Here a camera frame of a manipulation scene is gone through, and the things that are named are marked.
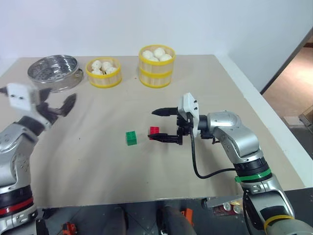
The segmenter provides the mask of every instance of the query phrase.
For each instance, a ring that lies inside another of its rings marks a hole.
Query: red lego block
[[[156,134],[156,133],[160,133],[160,128],[158,126],[150,126],[149,135]]]

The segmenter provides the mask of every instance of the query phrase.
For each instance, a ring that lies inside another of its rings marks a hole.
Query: green lego block
[[[137,144],[137,138],[136,138],[136,132],[135,131],[126,132],[126,142],[127,142],[128,146]]]

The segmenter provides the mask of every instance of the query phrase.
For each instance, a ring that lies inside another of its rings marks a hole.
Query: table
[[[85,70],[94,57],[76,57]],[[200,114],[220,110],[237,113],[258,136],[265,158],[284,190],[304,184],[275,138],[214,55],[179,55],[172,83],[162,89],[143,86],[137,76],[137,56],[116,56],[123,81],[99,89],[86,77],[75,88],[51,94],[51,107],[59,107],[70,94],[77,103],[67,117],[40,135],[31,156],[31,187],[40,207],[82,206],[173,198],[199,198],[241,194],[235,173],[198,179],[192,167],[190,139],[168,144],[147,138],[150,126],[176,133],[176,117],[158,117],[151,111],[176,107],[190,92],[199,102]],[[2,76],[9,82],[30,84],[27,69],[38,58],[20,58]],[[19,119],[5,98],[0,130]],[[137,145],[127,146],[125,132],[136,131]],[[196,138],[197,165],[201,174],[232,167],[223,148]]]

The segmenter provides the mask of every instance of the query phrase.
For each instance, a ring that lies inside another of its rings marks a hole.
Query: black cable
[[[244,191],[244,195],[243,195],[243,211],[244,211],[244,218],[245,218],[245,222],[246,222],[246,229],[248,230],[249,234],[252,235],[252,231],[248,222],[248,217],[246,215],[246,195],[247,192]]]
[[[190,132],[190,139],[191,139],[192,164],[194,166],[194,171],[195,171],[196,176],[198,176],[200,179],[207,179],[207,178],[210,178],[214,175],[217,175],[217,174],[225,172],[225,171],[235,170],[235,168],[226,168],[226,169],[217,170],[217,171],[210,173],[208,175],[200,175],[198,172],[198,169],[197,169],[197,164],[196,164],[195,138],[194,138],[193,128],[190,128],[189,132]]]

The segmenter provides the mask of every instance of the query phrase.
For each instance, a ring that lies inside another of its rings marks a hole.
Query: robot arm
[[[0,133],[1,235],[12,228],[34,221],[37,216],[30,188],[29,157],[38,141],[37,136],[50,129],[58,115],[66,116],[71,111],[76,94],[69,96],[60,109],[51,109],[44,102],[50,89],[38,91],[21,84],[8,84],[0,89],[0,93],[7,95],[10,105],[22,115],[20,121],[12,123]],[[26,227],[35,231],[36,227],[42,228],[42,224],[44,221],[35,221]]]
[[[190,135],[193,160],[195,159],[194,137],[200,133],[202,139],[219,140],[228,158],[234,165],[235,180],[244,191],[244,212],[247,212],[252,225],[265,230],[268,235],[313,234],[313,228],[294,219],[293,208],[282,190],[276,176],[264,159],[255,134],[242,125],[238,115],[230,111],[199,115],[198,102],[187,93],[177,108],[163,108],[152,112],[159,116],[177,115],[177,135],[164,133],[149,135],[161,142],[182,144],[182,136]],[[200,176],[195,161],[195,173]]]

